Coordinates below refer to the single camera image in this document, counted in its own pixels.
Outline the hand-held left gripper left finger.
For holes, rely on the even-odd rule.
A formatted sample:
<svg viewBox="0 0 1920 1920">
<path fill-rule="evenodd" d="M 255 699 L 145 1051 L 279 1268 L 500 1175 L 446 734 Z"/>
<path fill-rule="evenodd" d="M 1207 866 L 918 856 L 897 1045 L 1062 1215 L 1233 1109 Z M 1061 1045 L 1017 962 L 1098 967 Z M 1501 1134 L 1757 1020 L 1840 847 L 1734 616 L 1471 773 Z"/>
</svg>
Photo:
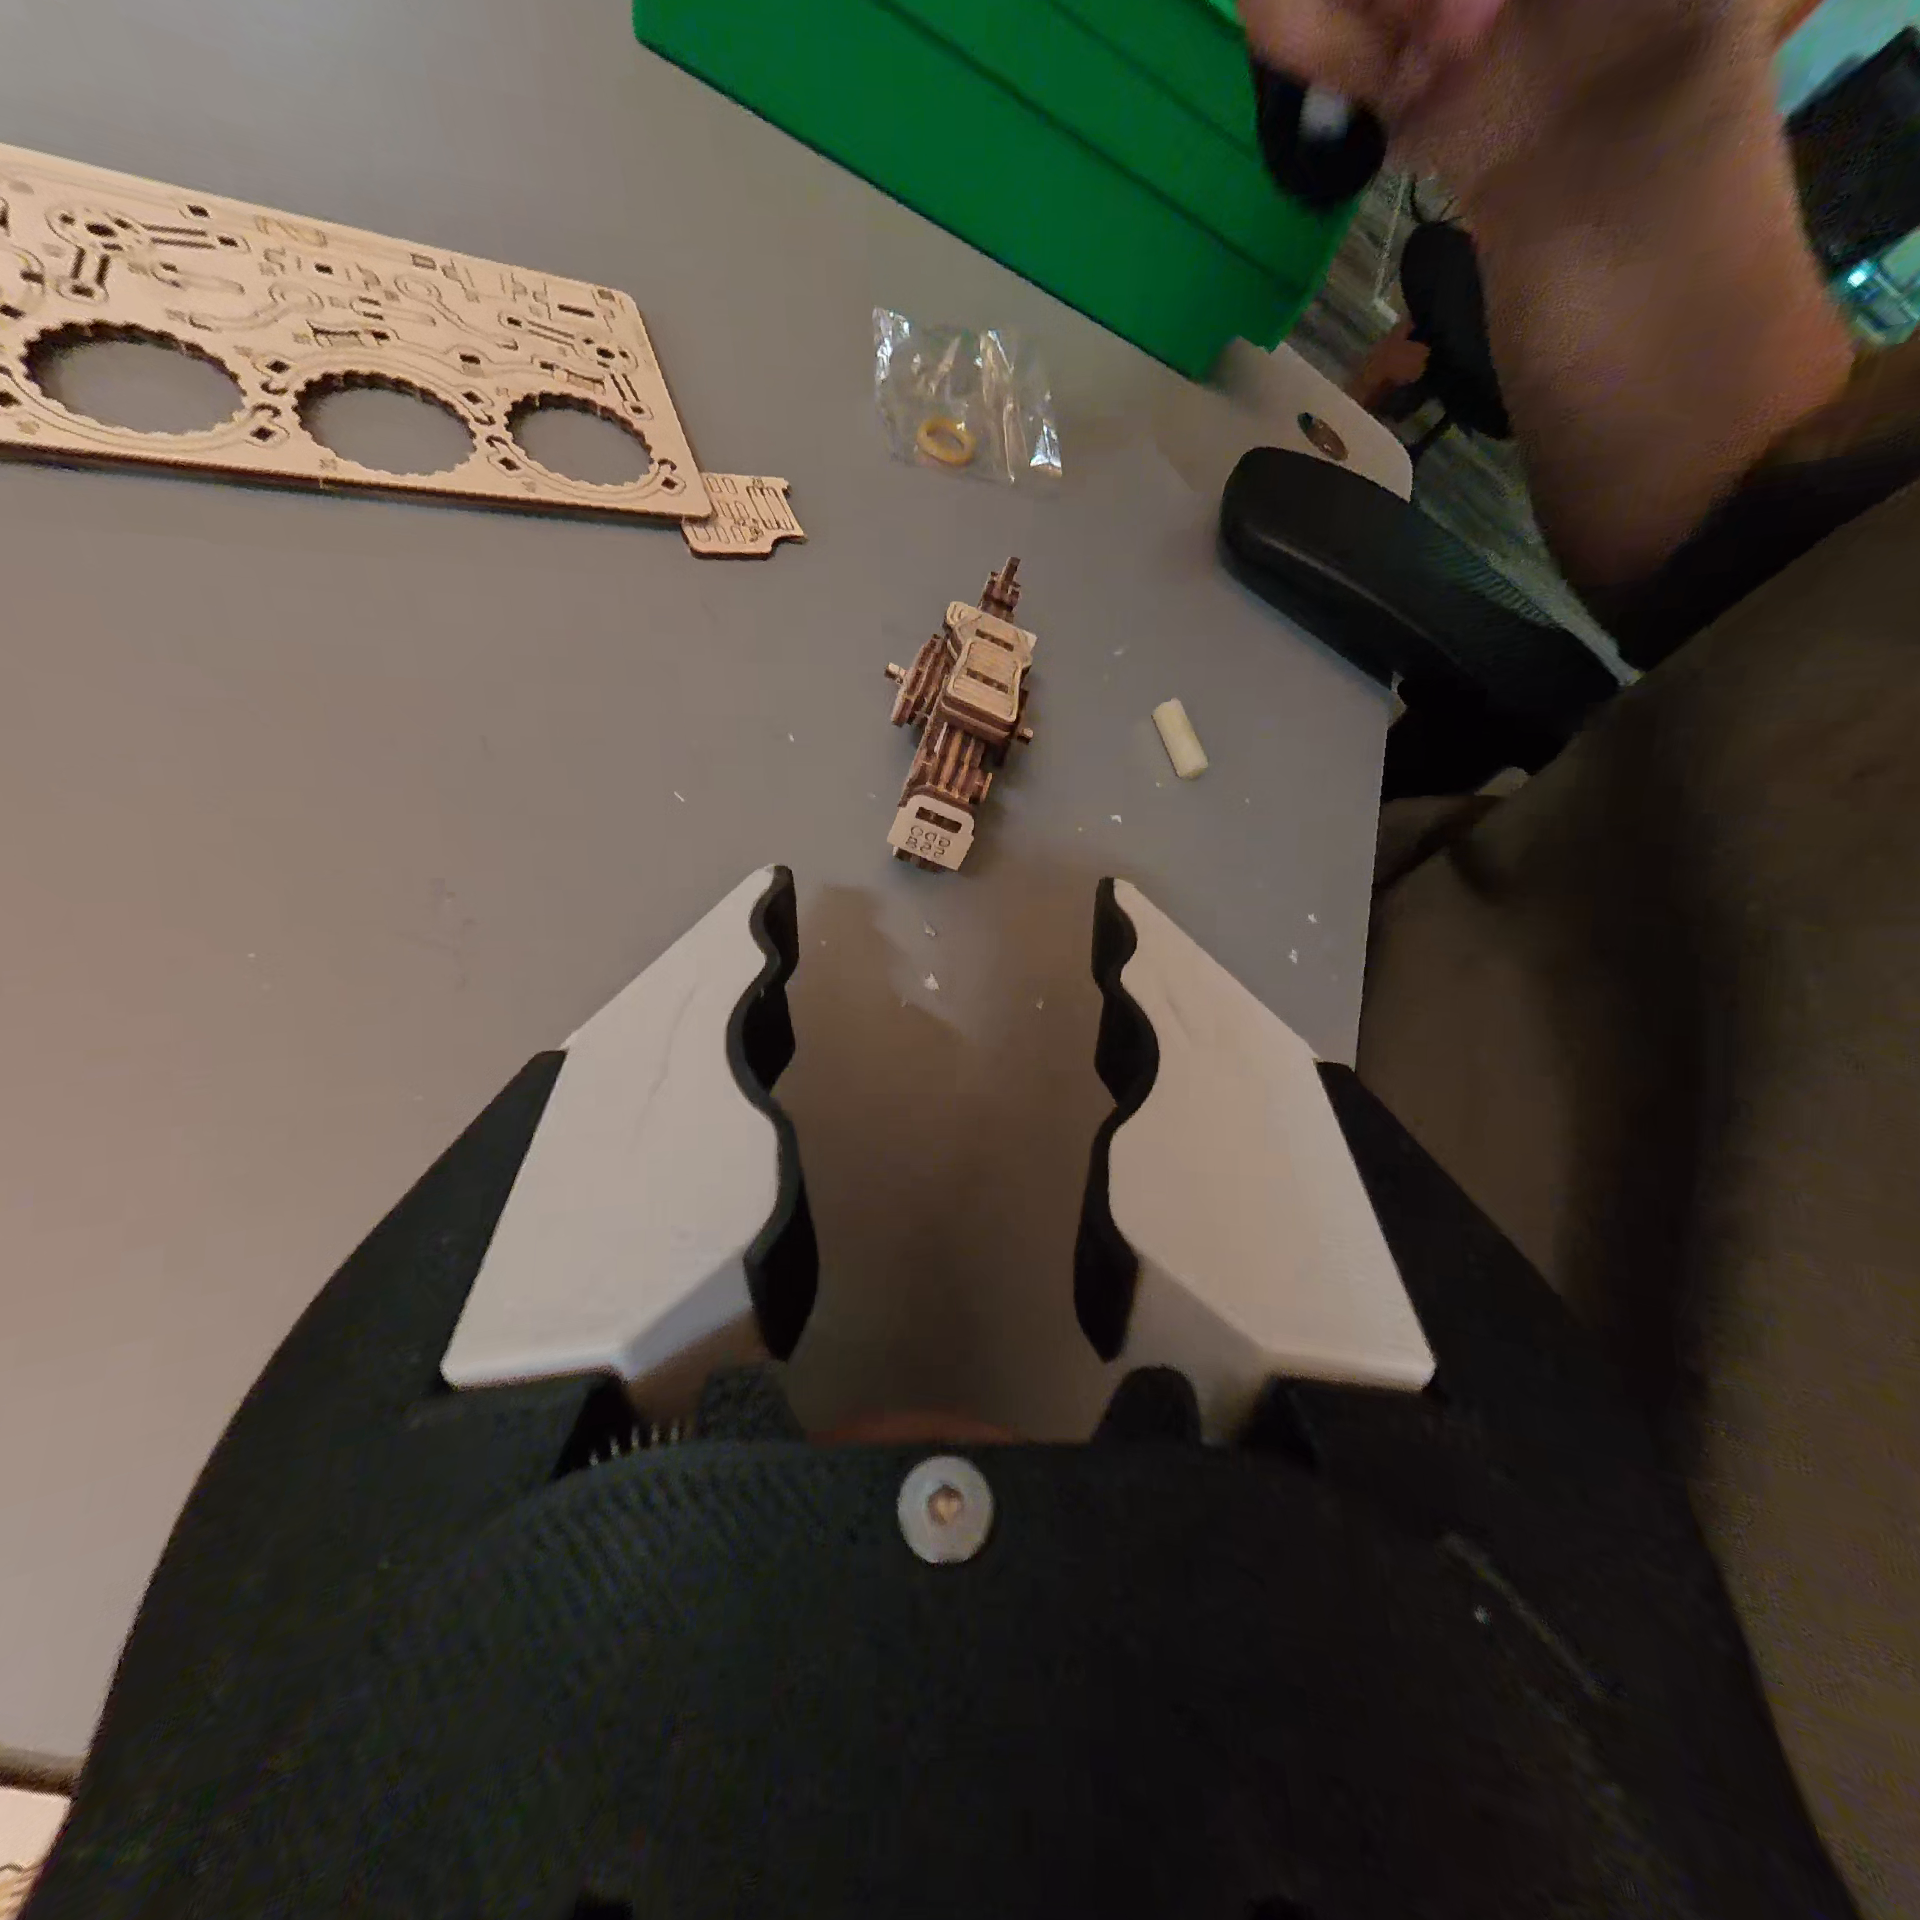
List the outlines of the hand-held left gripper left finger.
<svg viewBox="0 0 1920 1920">
<path fill-rule="evenodd" d="M 446 1386 L 589 1379 L 688 1426 L 710 1376 L 792 1356 L 820 1277 L 776 1099 L 798 960 L 792 872 L 757 868 L 567 1038 Z"/>
</svg>

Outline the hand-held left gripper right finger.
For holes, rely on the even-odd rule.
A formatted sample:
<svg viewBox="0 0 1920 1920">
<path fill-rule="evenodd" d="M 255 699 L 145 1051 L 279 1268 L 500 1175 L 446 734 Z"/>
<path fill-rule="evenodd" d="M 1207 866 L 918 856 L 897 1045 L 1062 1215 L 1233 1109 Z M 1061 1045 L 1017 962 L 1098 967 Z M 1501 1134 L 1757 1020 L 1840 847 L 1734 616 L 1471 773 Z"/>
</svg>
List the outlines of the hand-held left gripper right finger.
<svg viewBox="0 0 1920 1920">
<path fill-rule="evenodd" d="M 1094 888 L 1094 1128 L 1071 1302 L 1121 1376 L 1238 1434 L 1274 1381 L 1418 1391 L 1436 1358 L 1312 1047 L 1129 879 Z"/>
</svg>

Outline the wooden model engine block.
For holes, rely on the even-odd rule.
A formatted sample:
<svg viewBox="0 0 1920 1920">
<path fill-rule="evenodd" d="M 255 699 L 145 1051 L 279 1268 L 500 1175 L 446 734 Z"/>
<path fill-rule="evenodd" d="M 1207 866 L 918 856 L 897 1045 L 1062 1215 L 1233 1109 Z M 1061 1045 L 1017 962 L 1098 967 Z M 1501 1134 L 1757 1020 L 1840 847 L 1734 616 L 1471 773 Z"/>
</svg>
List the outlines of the wooden model engine block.
<svg viewBox="0 0 1920 1920">
<path fill-rule="evenodd" d="M 1040 639 L 1020 623 L 1020 559 L 953 602 L 909 666 L 888 662 L 892 724 L 917 736 L 887 847 L 926 872 L 960 872 L 1009 750 L 1032 738 L 1028 674 Z"/>
</svg>

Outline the person's right forearm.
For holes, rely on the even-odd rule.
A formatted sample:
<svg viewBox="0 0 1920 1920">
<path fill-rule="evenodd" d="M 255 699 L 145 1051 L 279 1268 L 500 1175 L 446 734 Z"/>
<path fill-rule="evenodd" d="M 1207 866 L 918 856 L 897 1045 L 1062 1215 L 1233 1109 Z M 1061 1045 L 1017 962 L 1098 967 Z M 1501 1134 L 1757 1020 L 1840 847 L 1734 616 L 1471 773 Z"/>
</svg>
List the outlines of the person's right forearm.
<svg viewBox="0 0 1920 1920">
<path fill-rule="evenodd" d="M 1856 366 L 1778 124 L 1448 166 L 1529 502 L 1590 605 L 1642 588 Z"/>
</svg>

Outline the grey desk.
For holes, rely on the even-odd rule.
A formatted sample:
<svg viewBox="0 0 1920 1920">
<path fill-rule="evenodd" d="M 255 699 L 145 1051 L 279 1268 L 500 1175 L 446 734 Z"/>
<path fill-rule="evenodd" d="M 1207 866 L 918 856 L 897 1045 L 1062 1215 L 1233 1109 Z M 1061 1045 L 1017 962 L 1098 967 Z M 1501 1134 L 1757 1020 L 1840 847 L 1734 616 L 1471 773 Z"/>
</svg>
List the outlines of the grey desk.
<svg viewBox="0 0 1920 1920">
<path fill-rule="evenodd" d="M 5 142 L 634 298 L 804 544 L 5 463 L 5 1752 L 70 1766 L 210 1447 L 536 1051 L 791 866 L 802 1419 L 1084 1434 L 1088 934 L 1138 885 L 1356 1050 L 1384 695 L 1215 563 L 1265 442 L 660 63 L 621 4 L 5 4 Z M 1056 487 L 900 463 L 873 309 L 1012 330 Z M 1025 724 L 893 860 L 887 666 L 1020 559 Z M 1209 757 L 1172 774 L 1152 710 Z"/>
</svg>

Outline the person's right hand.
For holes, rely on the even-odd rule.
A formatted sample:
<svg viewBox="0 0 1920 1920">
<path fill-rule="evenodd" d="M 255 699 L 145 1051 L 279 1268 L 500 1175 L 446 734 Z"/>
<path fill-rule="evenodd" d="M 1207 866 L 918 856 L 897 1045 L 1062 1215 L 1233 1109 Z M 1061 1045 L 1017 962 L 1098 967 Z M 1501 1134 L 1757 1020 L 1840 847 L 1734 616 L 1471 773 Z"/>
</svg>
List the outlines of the person's right hand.
<svg viewBox="0 0 1920 1920">
<path fill-rule="evenodd" d="M 1770 3 L 1245 3 L 1260 67 L 1367 112 L 1382 150 L 1457 190 L 1696 112 L 1768 107 Z"/>
</svg>

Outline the black office chair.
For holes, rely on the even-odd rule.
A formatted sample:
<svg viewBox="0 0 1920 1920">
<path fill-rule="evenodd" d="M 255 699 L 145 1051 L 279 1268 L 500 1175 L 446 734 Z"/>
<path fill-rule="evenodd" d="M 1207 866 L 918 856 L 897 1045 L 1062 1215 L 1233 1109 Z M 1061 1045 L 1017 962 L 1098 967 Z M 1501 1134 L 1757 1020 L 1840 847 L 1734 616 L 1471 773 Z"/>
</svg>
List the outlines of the black office chair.
<svg viewBox="0 0 1920 1920">
<path fill-rule="evenodd" d="M 1382 419 L 1413 419 L 1438 403 L 1444 428 L 1465 428 L 1488 442 L 1511 442 L 1513 428 L 1497 381 L 1478 260 L 1457 223 L 1417 223 L 1399 258 L 1408 342 L 1425 347 L 1423 367 L 1382 399 Z"/>
</svg>

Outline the green plastic bin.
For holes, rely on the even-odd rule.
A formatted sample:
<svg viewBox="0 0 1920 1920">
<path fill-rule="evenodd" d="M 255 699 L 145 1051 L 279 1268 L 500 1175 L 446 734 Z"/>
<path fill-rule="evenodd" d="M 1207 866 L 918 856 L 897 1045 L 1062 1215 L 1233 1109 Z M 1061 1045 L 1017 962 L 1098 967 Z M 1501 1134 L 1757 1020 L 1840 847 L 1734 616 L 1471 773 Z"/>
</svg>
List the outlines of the green plastic bin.
<svg viewBox="0 0 1920 1920">
<path fill-rule="evenodd" d="M 632 3 L 631 23 L 1186 378 L 1279 344 L 1353 223 L 1269 175 L 1232 4 Z"/>
</svg>

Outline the clear plastic bag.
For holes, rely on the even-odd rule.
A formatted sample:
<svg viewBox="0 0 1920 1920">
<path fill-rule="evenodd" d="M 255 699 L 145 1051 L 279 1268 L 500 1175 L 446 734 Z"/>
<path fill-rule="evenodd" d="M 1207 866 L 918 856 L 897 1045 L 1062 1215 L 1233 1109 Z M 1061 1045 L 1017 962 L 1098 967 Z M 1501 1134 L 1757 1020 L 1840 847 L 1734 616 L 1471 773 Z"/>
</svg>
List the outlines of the clear plastic bag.
<svg viewBox="0 0 1920 1920">
<path fill-rule="evenodd" d="M 1008 490 L 1054 490 L 1065 474 L 1049 373 L 1006 326 L 870 312 L 873 399 L 900 463 Z"/>
</svg>

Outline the person's brown clothing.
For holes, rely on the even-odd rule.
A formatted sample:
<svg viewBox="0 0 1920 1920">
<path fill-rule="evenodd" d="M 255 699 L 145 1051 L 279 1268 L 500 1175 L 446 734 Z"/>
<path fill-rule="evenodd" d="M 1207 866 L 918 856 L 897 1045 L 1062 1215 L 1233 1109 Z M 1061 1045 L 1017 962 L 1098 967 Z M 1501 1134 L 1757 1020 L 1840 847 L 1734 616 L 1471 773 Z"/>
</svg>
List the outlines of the person's brown clothing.
<svg viewBox="0 0 1920 1920">
<path fill-rule="evenodd" d="M 1916 483 L 1816 508 L 1514 792 L 1382 805 L 1357 1075 L 1612 1354 L 1916 1915 Z"/>
</svg>

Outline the small wooden slotted piece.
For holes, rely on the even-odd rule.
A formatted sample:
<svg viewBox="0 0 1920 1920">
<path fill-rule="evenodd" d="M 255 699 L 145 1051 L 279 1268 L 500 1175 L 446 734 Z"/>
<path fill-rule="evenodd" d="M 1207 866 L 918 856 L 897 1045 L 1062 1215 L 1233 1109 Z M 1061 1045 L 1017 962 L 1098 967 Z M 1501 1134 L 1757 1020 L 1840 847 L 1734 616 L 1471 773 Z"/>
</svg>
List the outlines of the small wooden slotted piece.
<svg viewBox="0 0 1920 1920">
<path fill-rule="evenodd" d="M 781 544 L 809 539 L 781 476 L 703 471 L 701 483 L 709 515 L 678 524 L 694 558 L 768 559 Z"/>
</svg>

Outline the wooden sheet with round holes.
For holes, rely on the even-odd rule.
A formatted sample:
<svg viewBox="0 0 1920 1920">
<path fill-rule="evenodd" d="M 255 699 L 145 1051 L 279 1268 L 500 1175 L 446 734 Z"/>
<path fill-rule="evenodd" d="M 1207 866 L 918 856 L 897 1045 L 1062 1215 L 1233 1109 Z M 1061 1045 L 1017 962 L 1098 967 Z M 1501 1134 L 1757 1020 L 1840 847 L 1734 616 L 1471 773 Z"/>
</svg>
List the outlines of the wooden sheet with round holes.
<svg viewBox="0 0 1920 1920">
<path fill-rule="evenodd" d="M 126 463 L 490 510 L 706 522 L 703 476 L 634 302 L 596 282 L 1 149 L 6 458 Z M 84 415 L 33 373 L 57 344 L 177 347 L 234 387 L 191 432 Z M 442 471 L 325 445 L 303 407 L 386 389 L 464 432 Z"/>
</svg>

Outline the wooden puzzle sheet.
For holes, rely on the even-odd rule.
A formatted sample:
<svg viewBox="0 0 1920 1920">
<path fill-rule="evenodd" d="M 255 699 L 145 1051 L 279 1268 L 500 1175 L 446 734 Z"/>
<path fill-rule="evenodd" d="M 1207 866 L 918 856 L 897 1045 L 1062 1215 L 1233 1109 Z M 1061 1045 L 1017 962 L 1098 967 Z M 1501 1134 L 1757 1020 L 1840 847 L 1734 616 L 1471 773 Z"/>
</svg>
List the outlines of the wooden puzzle sheet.
<svg viewBox="0 0 1920 1920">
<path fill-rule="evenodd" d="M 1 1918 L 18 1918 L 55 1846 L 70 1802 L 64 1792 L 1 1783 L 0 1804 Z"/>
</svg>

